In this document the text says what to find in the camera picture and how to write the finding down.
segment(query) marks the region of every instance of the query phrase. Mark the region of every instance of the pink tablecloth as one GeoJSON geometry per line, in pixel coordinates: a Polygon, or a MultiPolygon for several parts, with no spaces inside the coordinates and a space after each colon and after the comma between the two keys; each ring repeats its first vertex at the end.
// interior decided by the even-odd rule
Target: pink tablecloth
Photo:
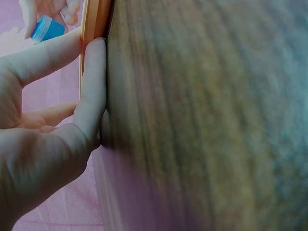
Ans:
{"type": "MultiPolygon", "coordinates": [[[[18,1],[1,0],[0,22],[0,34],[15,26],[23,28],[22,12],[18,1]]],[[[24,110],[77,100],[78,60],[27,86],[23,92],[24,110]]],[[[14,231],[102,230],[103,224],[91,158],[85,173],[80,178],[60,189],[42,205],[23,216],[14,227],[14,231]]]]}

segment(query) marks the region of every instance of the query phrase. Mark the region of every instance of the wooden surface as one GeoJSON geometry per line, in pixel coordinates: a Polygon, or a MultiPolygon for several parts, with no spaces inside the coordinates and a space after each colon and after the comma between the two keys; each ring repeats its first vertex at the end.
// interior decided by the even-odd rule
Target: wooden surface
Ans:
{"type": "Polygon", "coordinates": [[[308,230],[308,4],[116,0],[107,231],[308,230]]]}

